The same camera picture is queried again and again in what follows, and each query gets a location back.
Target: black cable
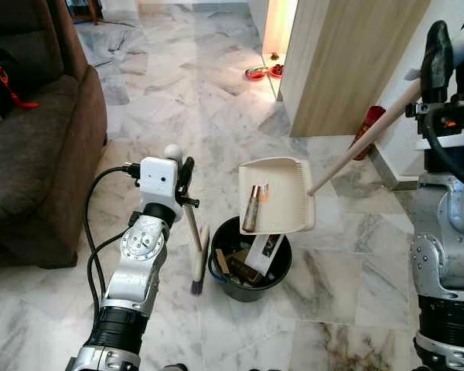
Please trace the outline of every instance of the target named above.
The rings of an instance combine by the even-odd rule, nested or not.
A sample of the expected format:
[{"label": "black cable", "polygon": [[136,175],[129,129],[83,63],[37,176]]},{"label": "black cable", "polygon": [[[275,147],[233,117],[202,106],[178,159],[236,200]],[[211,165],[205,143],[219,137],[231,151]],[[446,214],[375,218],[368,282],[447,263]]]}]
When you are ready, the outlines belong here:
[{"label": "black cable", "polygon": [[449,154],[443,149],[440,141],[436,136],[433,122],[435,117],[442,113],[441,109],[431,110],[425,117],[425,124],[423,125],[423,134],[428,139],[428,143],[436,155],[442,160],[447,169],[462,183],[464,183],[464,169],[460,168],[451,159]]},{"label": "black cable", "polygon": [[120,232],[117,236],[113,236],[112,238],[109,238],[103,243],[100,243],[100,246],[98,246],[96,249],[93,250],[89,259],[87,260],[87,282],[90,285],[91,295],[93,296],[93,304],[94,304],[93,325],[96,322],[96,318],[98,317],[98,312],[100,310],[100,302],[98,299],[98,294],[96,292],[96,288],[94,286],[94,280],[93,280],[93,260],[96,262],[96,260],[98,260],[98,253],[101,251],[101,249],[103,249],[104,247],[108,246],[110,243],[115,242],[116,240],[124,236],[124,233],[126,231],[127,230],[124,230],[123,232]]},{"label": "black cable", "polygon": [[[94,187],[96,187],[98,182],[103,177],[105,177],[106,175],[108,175],[108,174],[110,174],[112,172],[123,172],[123,171],[124,171],[124,169],[122,167],[109,168],[109,169],[105,170],[104,172],[99,174],[94,179],[93,184],[91,184],[91,187],[90,187],[90,189],[89,189],[89,191],[87,193],[87,198],[86,198],[86,201],[84,202],[83,223],[84,223],[84,231],[86,232],[87,243],[90,246],[91,253],[93,253],[95,251],[95,246],[94,246],[93,236],[91,235],[90,224],[89,224],[89,222],[87,220],[87,211],[88,211],[88,208],[89,208],[89,205],[90,205],[90,198],[91,198],[91,195],[93,194]],[[101,269],[100,260],[98,259],[98,256],[96,254],[94,256],[94,264],[96,266],[96,270],[97,270],[97,274],[98,274],[98,280],[100,281],[101,296],[103,296],[105,291],[106,291],[105,279],[104,279],[104,276],[103,276],[103,270]]]}]

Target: wooden handle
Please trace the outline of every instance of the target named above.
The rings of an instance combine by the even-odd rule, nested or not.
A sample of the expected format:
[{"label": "wooden handle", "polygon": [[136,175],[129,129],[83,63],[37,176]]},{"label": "wooden handle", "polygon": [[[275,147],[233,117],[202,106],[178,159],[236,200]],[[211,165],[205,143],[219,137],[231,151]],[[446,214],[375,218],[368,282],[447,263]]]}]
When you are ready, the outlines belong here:
[{"label": "wooden handle", "polygon": [[315,192],[322,188],[337,172],[340,171],[347,162],[357,156],[359,152],[365,149],[368,145],[373,143],[395,120],[397,120],[405,111],[405,106],[413,103],[421,96],[421,80],[415,80],[412,85],[405,91],[404,94],[388,108],[374,125],[364,135],[359,138],[359,141],[349,148],[347,153],[323,176],[323,178],[316,183],[309,191],[308,195],[313,196]]}]

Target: brown sofa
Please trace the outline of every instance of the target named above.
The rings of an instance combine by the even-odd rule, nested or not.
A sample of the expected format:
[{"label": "brown sofa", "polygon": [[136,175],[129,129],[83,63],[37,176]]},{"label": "brown sofa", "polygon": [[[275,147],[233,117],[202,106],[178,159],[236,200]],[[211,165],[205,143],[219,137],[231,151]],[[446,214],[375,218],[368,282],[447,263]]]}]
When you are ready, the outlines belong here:
[{"label": "brown sofa", "polygon": [[38,108],[0,123],[0,265],[69,267],[107,130],[103,93],[64,0],[0,0],[0,61]]}]

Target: black bucket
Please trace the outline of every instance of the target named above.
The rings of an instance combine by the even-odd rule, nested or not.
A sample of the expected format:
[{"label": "black bucket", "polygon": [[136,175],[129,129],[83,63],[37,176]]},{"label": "black bucket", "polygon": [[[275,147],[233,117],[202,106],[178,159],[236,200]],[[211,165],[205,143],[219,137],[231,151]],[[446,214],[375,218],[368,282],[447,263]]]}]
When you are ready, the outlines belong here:
[{"label": "black bucket", "polygon": [[287,274],[292,263],[291,245],[284,237],[278,251],[271,262],[268,275],[273,274],[274,279],[268,280],[264,277],[257,287],[250,288],[228,279],[222,274],[220,265],[217,261],[216,249],[221,249],[224,255],[232,254],[237,250],[244,249],[244,245],[250,247],[254,241],[254,236],[243,235],[239,232],[239,216],[229,219],[222,224],[215,232],[211,241],[211,254],[208,260],[208,269],[212,276],[222,284],[223,290],[231,297],[238,301],[254,301],[258,300],[269,289],[280,282]]}]

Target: dustpan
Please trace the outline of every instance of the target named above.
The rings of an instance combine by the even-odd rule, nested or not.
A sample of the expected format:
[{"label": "dustpan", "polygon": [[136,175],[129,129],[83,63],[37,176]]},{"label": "dustpan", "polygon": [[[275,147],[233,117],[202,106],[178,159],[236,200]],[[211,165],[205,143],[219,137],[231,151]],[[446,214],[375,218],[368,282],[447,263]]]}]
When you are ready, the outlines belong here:
[{"label": "dustpan", "polygon": [[[242,229],[253,186],[262,186],[254,232]],[[265,188],[268,185],[268,197]],[[242,234],[286,234],[315,226],[315,197],[309,163],[292,157],[263,158],[239,165]]]}]

